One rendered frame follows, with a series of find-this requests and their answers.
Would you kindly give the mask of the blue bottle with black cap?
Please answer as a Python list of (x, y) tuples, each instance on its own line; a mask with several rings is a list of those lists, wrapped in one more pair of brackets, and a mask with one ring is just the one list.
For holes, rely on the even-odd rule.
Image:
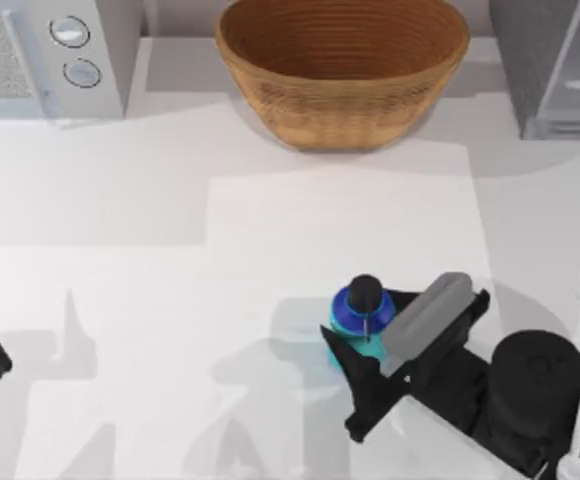
[(386, 358), (381, 333), (396, 313), (395, 303), (380, 280), (361, 274), (334, 296), (329, 324), (355, 351), (381, 362)]

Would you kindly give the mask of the pale grey rounded box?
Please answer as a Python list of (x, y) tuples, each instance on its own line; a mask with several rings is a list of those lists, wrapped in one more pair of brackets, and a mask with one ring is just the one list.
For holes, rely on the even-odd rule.
[(416, 358), (473, 299), (473, 282), (468, 274), (441, 274), (383, 330), (384, 364), (401, 365)]

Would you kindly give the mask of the woven brown basket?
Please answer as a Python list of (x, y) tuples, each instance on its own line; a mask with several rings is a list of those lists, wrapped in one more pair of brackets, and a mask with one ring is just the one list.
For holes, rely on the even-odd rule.
[(384, 147), (438, 101), (470, 30), (449, 0), (233, 0), (215, 40), (240, 94), (283, 143)]

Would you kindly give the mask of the pale microwave oven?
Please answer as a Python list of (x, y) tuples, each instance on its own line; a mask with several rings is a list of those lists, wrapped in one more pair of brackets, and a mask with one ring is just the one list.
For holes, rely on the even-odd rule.
[[(56, 44), (49, 22), (75, 16), (89, 27), (82, 48)], [(0, 0), (0, 120), (52, 123), (124, 116), (144, 19), (144, 0)], [(63, 65), (78, 58), (102, 73), (94, 88), (68, 83)]]

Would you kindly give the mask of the round microwave knob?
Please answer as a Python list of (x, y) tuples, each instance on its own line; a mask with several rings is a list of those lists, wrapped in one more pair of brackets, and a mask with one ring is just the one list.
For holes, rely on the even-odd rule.
[(85, 58), (66, 62), (63, 65), (62, 73), (68, 83), (82, 89), (94, 88), (102, 80), (102, 73), (99, 67)]
[(69, 49), (84, 47), (91, 38), (88, 25), (78, 17), (65, 16), (49, 22), (49, 34), (52, 40)]

